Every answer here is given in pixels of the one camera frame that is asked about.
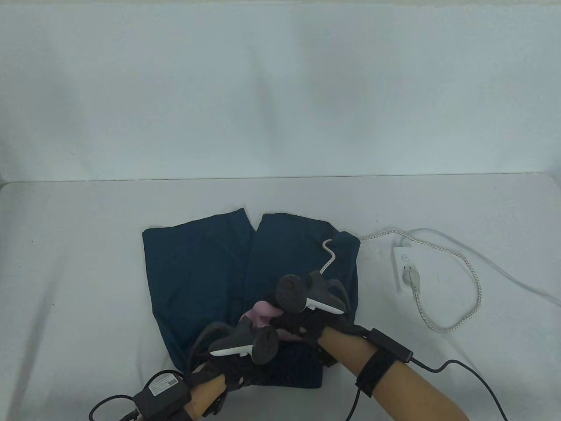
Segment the black wire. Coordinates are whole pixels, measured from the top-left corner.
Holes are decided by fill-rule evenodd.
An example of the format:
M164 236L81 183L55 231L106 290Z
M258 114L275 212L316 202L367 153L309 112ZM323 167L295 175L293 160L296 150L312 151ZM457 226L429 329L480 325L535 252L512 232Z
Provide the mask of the black wire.
M110 397L106 397L104 400L102 400L100 403L98 403L97 405L95 405L95 406L91 409L90 414L88 415L88 419L89 419L90 421L95 421L95 420L94 420L94 412L97 410L97 408L99 408L99 407L102 406L103 404L106 404L107 402L112 401L112 400L114 400L114 399L128 399L128 400L130 400L130 401L133 401L133 400L132 400L132 396L129 396L129 395L113 395L113 396L110 396ZM127 415L125 415L125 417L122 418L121 421L133 420L133 419L136 419L138 416L139 416L139 413L138 413L138 411L135 409L134 411L132 411L132 412L128 413Z
M351 411L347 415L347 418L345 419L345 421L349 421L352 417L352 414L355 413L355 409L356 409L356 405L358 404L358 398L359 397L360 397L360 389L358 389L356 391L355 401L353 402L352 407L351 407Z
M162 370L162 371L159 371L158 373L154 374L152 377L150 377L150 379L149 379L149 380L146 382L146 384L144 385L143 389L146 389L148 386L150 386L150 384L154 381L154 379L155 379L157 376L161 376L162 374L166 374L166 373L175 374L176 376L179 376L179 377L181 377L182 379L185 377L185 376L183 375L183 373L181 373L181 372L179 372L179 371L177 371L177 370ZM88 415L89 421L95 421L95 420L94 420L94 412L95 412L100 406L102 406L103 404L106 404L107 402L112 401L112 400L114 400L114 399L128 399L128 400L134 402L132 396L129 396L129 395L113 395L113 396L110 396L110 397L106 397L104 400L102 400L101 402L99 402L97 405L95 405L95 406L92 408L92 410L90 411L90 414ZM131 420L133 420L133 419L138 418L138 416L139 416L139 412L135 409L134 411L129 412L127 415L125 415L125 416L124 416L123 418L121 418L119 421L131 421Z
M152 377L150 377L150 380L148 380L146 382L146 384L144 385L144 387L142 389L146 389L148 386L150 386L150 383L152 383L154 381L154 379L157 376L161 376L162 374L166 374L166 373L172 373L175 374L176 376L181 377L182 379L185 378L185 376L183 375L183 373L177 371L177 370L162 370L162 371L158 371L156 374L154 374Z
M503 417L504 421L508 421L507 416L504 414L503 411L503 407L500 406L499 400L496 398L495 393L493 393L493 391L491 390L491 387L487 384L487 382L485 380L483 380L482 376L480 376L474 369L472 369L471 367L468 367L467 365L465 365L463 362L458 361L458 360L448 360L446 361L444 364L442 364L439 368L430 368L427 365L423 364L422 362L420 362L419 360L415 359L415 358L411 358L411 361L413 361L415 364L417 364L419 367L424 368L427 371L430 371L431 373L440 373L442 370L444 370L449 364L458 364L461 365L462 367L464 367L466 370L468 370L471 374L473 374L475 377L477 377L477 379L479 379L479 381L481 383L483 383L483 386L485 386L487 388L487 390L489 391L489 393L491 394L491 396L493 397L493 400L495 401L495 404L497 406L497 408L499 408L499 412L501 414L501 416Z

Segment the wrinkled fabric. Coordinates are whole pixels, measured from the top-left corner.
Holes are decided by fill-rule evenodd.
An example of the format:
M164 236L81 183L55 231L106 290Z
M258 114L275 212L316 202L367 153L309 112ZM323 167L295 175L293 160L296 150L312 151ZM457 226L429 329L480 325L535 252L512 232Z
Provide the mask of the wrinkled fabric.
M173 364L186 369L186 357L211 322L235 326L241 315L271 295L285 274L300 277L337 258L324 273L343 283L358 303L356 257L360 241L325 221L287 213L264 214L255 231L243 209L176 227L142 233L152 310ZM315 388L323 368L312 348L281 343L265 366L263 385Z

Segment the white backdrop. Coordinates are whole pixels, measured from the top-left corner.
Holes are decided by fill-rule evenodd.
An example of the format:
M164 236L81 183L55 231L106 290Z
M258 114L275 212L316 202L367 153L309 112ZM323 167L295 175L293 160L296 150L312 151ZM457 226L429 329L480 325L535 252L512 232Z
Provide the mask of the white backdrop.
M561 8L0 6L0 174L561 172Z

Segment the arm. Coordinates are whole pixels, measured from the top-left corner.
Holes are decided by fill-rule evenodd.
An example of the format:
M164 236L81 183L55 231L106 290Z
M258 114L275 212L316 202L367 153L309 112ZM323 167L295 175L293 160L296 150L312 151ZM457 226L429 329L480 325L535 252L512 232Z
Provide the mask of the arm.
M226 378L222 374L194 387L191 390L191 401L183 408L193 421L197 421L224 390L226 390Z
M355 376L377 351L365 339L330 327L318 343ZM399 361L382 377L373 396L396 421L469 421L454 402Z

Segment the black wrist band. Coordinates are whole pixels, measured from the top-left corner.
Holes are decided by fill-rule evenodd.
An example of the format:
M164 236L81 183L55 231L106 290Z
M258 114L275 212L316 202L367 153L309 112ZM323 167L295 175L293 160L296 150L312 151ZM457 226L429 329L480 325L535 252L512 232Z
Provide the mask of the black wrist band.
M384 348L379 348L362 368L355 385L368 397L372 397L374 388L396 361L397 358L394 354Z

